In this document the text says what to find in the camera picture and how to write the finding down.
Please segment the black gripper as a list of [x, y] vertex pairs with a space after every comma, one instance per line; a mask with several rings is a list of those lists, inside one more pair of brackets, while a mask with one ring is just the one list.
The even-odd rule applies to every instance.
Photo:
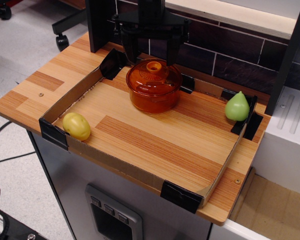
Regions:
[[151, 18], [137, 10], [112, 16], [114, 32], [120, 36], [127, 59], [137, 62], [138, 39], [167, 40], [166, 64], [172, 66], [179, 54], [180, 46], [189, 40], [191, 21], [164, 10], [158, 18]]

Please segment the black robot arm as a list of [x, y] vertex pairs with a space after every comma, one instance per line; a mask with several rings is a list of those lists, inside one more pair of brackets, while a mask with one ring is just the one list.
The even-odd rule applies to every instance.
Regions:
[[180, 46], [189, 41], [191, 21], [166, 9], [164, 0], [139, 0], [137, 10], [112, 16], [114, 33], [119, 36], [127, 59], [135, 63], [139, 39], [166, 41], [166, 65], [175, 64]]

